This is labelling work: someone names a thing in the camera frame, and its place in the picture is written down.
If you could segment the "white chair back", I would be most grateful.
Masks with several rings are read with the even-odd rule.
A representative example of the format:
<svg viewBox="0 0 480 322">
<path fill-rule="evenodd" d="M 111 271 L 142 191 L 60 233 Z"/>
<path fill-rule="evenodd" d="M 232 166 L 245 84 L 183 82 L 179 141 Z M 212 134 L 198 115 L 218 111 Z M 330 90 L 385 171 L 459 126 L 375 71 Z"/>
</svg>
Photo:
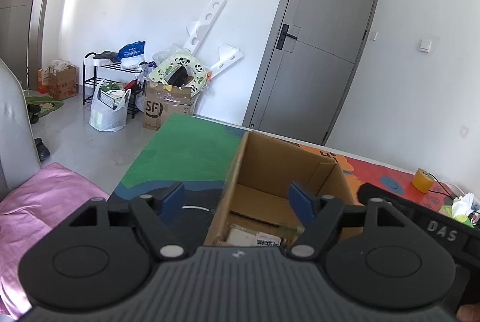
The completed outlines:
<svg viewBox="0 0 480 322">
<path fill-rule="evenodd" d="M 28 109 L 19 80 L 1 65 L 0 155 L 1 199 L 41 170 Z"/>
</svg>

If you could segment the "small brown cardboard box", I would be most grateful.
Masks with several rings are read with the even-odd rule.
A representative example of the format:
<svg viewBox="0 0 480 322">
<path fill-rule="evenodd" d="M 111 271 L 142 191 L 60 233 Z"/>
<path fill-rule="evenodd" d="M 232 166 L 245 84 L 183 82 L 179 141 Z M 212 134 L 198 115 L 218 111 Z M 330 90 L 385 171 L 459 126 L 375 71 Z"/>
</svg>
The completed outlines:
<svg viewBox="0 0 480 322">
<path fill-rule="evenodd" d="M 77 94 L 77 69 L 68 65 L 63 70 L 49 67 L 49 95 L 55 100 L 65 100 Z"/>
</svg>

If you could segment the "pink cloth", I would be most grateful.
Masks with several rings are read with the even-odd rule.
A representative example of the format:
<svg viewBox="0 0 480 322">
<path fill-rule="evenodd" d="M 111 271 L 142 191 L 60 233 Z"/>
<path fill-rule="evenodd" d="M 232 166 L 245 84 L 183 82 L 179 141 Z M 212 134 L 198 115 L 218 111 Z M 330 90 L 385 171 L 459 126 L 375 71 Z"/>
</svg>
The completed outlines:
<svg viewBox="0 0 480 322">
<path fill-rule="evenodd" d="M 91 198 L 108 194 L 59 163 L 42 168 L 1 201 L 1 313 L 18 319 L 30 308 L 18 267 L 24 254 Z"/>
</svg>

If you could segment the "white wall switch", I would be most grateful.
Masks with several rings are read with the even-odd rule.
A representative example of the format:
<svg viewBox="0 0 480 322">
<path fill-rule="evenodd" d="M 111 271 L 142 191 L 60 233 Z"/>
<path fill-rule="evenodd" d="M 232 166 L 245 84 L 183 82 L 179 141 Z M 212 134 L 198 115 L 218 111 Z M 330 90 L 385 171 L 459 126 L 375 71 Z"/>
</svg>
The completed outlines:
<svg viewBox="0 0 480 322">
<path fill-rule="evenodd" d="M 433 48 L 433 40 L 432 39 L 421 39 L 419 51 L 423 53 L 430 53 Z"/>
</svg>

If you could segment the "open cardboard box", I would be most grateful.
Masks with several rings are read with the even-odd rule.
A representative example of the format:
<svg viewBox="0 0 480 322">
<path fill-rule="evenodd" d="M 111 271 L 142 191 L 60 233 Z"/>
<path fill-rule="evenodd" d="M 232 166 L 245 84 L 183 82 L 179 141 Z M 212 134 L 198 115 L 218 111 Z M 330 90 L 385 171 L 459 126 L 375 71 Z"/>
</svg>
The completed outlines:
<svg viewBox="0 0 480 322">
<path fill-rule="evenodd" d="M 288 246 L 303 232 L 288 200 L 296 182 L 314 196 L 332 195 L 345 204 L 356 199 L 340 165 L 291 142 L 257 132 L 243 135 L 230 165 L 205 246 L 228 246 L 233 225 L 281 238 Z"/>
</svg>

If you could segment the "white plastic shopping bag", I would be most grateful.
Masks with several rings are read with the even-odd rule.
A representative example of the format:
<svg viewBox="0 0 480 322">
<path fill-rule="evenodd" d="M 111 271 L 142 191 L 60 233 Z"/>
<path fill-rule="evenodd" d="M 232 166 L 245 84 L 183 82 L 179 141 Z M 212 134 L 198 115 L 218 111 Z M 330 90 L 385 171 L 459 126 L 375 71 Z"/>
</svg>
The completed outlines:
<svg viewBox="0 0 480 322">
<path fill-rule="evenodd" d="M 99 132 L 117 132 L 126 126 L 131 90 L 103 80 L 94 91 L 89 125 Z"/>
</svg>

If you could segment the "colourful cartoon table mat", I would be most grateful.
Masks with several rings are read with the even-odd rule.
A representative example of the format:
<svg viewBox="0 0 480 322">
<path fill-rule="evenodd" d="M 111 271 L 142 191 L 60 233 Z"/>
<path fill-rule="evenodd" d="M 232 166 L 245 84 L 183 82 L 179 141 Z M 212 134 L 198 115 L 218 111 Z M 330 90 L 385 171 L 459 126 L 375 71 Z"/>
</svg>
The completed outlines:
<svg viewBox="0 0 480 322">
<path fill-rule="evenodd" d="M 114 189 L 113 196 L 132 199 L 176 181 L 191 191 L 220 192 L 245 130 L 196 117 L 174 114 L 155 132 Z M 395 193 L 434 211 L 456 197 L 450 186 L 434 182 L 427 193 L 412 184 L 413 175 L 313 143 L 296 142 L 304 151 L 335 162 L 343 171 L 352 197 L 364 183 Z"/>
</svg>

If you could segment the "black shoe rack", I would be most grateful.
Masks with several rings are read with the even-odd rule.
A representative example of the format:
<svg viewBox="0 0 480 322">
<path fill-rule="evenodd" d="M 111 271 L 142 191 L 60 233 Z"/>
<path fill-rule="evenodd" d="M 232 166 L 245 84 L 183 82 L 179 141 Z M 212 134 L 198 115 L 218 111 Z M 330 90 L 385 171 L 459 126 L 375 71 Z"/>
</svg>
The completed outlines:
<svg viewBox="0 0 480 322">
<path fill-rule="evenodd" d="M 83 59 L 80 73 L 80 88 L 83 105 L 86 105 L 86 103 L 92 103 L 94 90 L 103 80 L 106 82 L 121 83 L 126 86 L 131 82 L 134 82 L 132 94 L 128 102 L 128 115 L 134 119 L 140 112 L 136 102 L 144 93 L 143 85 L 137 81 L 137 70 L 122 70 L 120 62 L 95 58 L 93 52 L 87 54 Z"/>
</svg>

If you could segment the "tall white perforated board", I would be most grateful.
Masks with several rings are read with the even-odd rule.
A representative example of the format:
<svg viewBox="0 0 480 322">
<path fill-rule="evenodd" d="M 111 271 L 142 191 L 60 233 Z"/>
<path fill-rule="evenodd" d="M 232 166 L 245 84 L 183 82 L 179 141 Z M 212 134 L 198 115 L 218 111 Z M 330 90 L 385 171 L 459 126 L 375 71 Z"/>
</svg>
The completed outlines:
<svg viewBox="0 0 480 322">
<path fill-rule="evenodd" d="M 184 42 L 182 49 L 187 50 L 190 54 L 196 55 L 201 48 L 203 41 L 207 38 L 208 33 L 215 23 L 216 19 L 224 9 L 227 0 L 210 0 L 203 9 L 199 19 L 192 22 L 187 27 L 188 37 Z"/>
</svg>

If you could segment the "green cartoon floor mat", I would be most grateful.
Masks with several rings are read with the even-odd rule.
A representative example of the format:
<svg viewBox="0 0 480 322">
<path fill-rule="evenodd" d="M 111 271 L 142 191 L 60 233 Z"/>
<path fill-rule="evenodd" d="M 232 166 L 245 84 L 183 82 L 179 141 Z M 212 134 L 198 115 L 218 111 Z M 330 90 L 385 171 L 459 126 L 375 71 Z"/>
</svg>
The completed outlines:
<svg viewBox="0 0 480 322">
<path fill-rule="evenodd" d="M 39 118 L 57 111 L 64 106 L 64 101 L 57 100 L 49 95 L 26 96 L 28 112 L 30 115 L 37 115 Z"/>
</svg>

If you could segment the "grey door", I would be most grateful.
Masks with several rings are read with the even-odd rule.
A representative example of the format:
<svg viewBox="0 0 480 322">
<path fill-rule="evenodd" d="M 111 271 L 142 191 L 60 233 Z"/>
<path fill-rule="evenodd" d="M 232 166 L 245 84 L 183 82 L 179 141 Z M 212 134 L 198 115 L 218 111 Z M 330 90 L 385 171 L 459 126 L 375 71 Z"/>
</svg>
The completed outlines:
<svg viewBox="0 0 480 322">
<path fill-rule="evenodd" d="M 243 126 L 324 144 L 365 49 L 377 0 L 280 0 Z M 297 40 L 277 50 L 282 25 Z"/>
</svg>

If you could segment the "yellow tape roll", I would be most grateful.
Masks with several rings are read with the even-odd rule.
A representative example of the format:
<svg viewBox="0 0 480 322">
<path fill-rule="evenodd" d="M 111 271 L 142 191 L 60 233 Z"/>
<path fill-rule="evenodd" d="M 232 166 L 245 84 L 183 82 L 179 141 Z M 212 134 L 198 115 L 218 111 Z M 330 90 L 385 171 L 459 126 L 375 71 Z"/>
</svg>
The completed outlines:
<svg viewBox="0 0 480 322">
<path fill-rule="evenodd" d="M 427 194 L 435 184 L 435 179 L 430 173 L 426 172 L 422 168 L 419 168 L 414 174 L 411 184 L 418 191 L 422 192 L 423 194 Z"/>
</svg>

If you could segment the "blue plastic bag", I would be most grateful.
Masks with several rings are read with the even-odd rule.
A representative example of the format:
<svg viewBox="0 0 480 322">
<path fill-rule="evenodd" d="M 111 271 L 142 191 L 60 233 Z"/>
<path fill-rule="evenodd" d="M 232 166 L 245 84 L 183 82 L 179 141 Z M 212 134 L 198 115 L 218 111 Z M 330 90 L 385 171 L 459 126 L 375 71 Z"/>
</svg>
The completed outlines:
<svg viewBox="0 0 480 322">
<path fill-rule="evenodd" d="M 122 59 L 125 59 L 125 58 L 142 56 L 144 54 L 144 49 L 145 49 L 145 41 L 136 41 L 133 43 L 126 44 L 125 46 L 120 48 L 120 50 L 118 51 L 117 59 L 119 61 L 122 61 Z"/>
</svg>

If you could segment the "black shoe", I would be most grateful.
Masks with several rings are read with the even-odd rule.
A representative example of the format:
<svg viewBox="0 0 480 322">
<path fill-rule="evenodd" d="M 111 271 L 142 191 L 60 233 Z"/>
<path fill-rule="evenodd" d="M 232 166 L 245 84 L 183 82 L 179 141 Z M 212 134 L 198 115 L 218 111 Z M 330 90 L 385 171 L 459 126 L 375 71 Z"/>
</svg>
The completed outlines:
<svg viewBox="0 0 480 322">
<path fill-rule="evenodd" d="M 41 162 L 47 160 L 50 157 L 50 152 L 47 146 L 44 144 L 41 138 L 36 138 L 34 140 L 37 151 L 38 151 L 38 157 Z"/>
</svg>

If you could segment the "SF cardboard box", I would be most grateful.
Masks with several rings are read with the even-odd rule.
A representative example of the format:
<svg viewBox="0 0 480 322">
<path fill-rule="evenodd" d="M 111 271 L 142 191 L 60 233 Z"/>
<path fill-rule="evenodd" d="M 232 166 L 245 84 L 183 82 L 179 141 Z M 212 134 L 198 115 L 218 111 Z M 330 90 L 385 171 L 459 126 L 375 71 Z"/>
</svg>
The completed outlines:
<svg viewBox="0 0 480 322">
<path fill-rule="evenodd" d="M 143 127 L 158 130 L 174 113 L 191 116 L 196 98 L 190 92 L 190 88 L 162 83 L 145 84 Z"/>
</svg>

